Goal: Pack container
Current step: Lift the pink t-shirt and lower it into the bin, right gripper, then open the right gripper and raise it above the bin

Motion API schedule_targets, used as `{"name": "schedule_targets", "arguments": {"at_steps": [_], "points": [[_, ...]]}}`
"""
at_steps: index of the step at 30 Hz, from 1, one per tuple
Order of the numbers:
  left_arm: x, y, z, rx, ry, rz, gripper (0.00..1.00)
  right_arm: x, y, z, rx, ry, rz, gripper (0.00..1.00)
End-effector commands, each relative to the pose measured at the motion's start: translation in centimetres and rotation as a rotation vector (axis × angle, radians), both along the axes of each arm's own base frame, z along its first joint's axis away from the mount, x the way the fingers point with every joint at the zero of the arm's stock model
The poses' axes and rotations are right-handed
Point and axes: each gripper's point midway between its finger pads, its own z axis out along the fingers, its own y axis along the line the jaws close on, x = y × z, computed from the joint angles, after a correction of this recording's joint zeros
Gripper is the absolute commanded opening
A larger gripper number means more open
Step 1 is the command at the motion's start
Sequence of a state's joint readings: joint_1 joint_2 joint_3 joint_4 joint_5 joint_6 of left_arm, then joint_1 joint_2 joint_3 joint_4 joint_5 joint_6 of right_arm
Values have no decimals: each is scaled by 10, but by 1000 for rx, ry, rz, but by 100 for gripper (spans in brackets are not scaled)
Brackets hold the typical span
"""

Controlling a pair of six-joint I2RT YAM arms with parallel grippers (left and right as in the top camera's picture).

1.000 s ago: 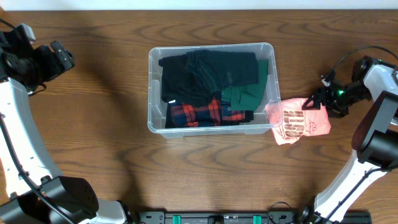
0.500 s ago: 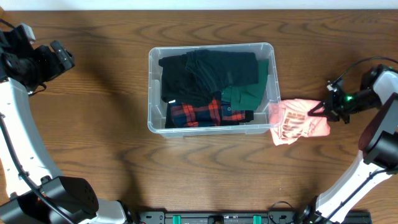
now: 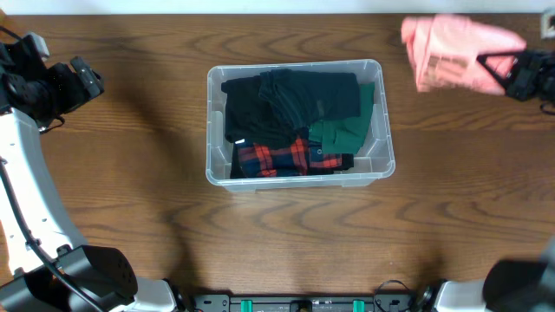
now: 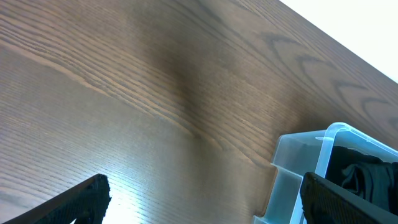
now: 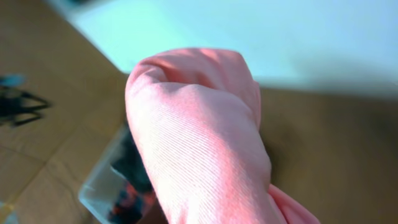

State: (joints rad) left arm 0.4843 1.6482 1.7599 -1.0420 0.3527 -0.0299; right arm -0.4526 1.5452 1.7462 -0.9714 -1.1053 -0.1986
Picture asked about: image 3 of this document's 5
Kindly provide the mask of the pink printed t-shirt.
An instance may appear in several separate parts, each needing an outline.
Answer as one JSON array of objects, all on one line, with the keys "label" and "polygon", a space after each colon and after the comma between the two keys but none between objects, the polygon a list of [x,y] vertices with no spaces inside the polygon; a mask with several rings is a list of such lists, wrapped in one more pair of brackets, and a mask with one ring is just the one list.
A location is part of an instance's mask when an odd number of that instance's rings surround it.
[{"label": "pink printed t-shirt", "polygon": [[467,16],[409,16],[402,42],[419,92],[468,88],[503,95],[505,89],[476,61],[479,54],[526,49],[524,38],[508,29],[478,23]]}]

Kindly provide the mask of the black garment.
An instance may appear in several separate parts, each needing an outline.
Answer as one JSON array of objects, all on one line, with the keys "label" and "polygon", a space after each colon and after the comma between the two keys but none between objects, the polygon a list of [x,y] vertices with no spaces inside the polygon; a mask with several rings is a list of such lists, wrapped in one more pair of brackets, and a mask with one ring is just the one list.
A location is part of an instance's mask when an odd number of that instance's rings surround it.
[{"label": "black garment", "polygon": [[306,152],[304,110],[278,89],[273,75],[225,81],[225,138],[231,142],[267,146],[272,150],[296,145]]}]

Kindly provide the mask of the green garment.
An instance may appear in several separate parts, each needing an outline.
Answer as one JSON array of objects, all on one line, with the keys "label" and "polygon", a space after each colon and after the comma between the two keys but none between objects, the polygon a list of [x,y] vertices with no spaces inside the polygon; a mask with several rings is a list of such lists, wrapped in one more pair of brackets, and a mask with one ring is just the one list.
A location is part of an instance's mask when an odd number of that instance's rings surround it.
[{"label": "green garment", "polygon": [[319,143],[323,153],[357,154],[364,145],[370,128],[375,83],[361,84],[358,117],[343,120],[320,120],[309,128],[309,140]]}]

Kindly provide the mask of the dark navy shirt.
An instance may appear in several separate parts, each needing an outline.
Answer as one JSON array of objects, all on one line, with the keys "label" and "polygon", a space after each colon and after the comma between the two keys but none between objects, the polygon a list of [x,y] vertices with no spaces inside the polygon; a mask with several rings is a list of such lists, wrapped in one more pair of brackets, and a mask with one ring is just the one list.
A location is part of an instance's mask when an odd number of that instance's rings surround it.
[{"label": "dark navy shirt", "polygon": [[319,120],[361,114],[360,87],[353,73],[273,69],[260,74],[259,97],[274,115],[297,130]]}]

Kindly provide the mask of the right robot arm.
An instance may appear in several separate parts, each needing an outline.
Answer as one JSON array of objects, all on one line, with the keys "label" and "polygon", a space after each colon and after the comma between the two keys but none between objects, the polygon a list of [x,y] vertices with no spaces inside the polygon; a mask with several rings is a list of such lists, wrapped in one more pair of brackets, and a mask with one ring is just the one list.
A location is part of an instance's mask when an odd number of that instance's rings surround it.
[{"label": "right robot arm", "polygon": [[[554,114],[554,54],[522,50],[482,54],[477,62],[518,101],[539,98],[540,110]],[[445,281],[421,295],[421,310],[433,312],[554,312],[554,242],[535,261],[503,259],[486,278]]]}]

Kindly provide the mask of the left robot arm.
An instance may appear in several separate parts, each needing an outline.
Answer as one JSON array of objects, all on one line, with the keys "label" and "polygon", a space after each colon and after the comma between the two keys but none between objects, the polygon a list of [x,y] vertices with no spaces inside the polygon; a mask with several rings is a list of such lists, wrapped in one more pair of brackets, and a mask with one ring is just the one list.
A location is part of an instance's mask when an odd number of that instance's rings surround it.
[{"label": "left robot arm", "polygon": [[166,280],[135,275],[116,248],[93,246],[66,212],[40,137],[104,92],[81,57],[45,65],[44,40],[29,33],[1,46],[1,225],[13,275],[7,311],[187,311]]}]

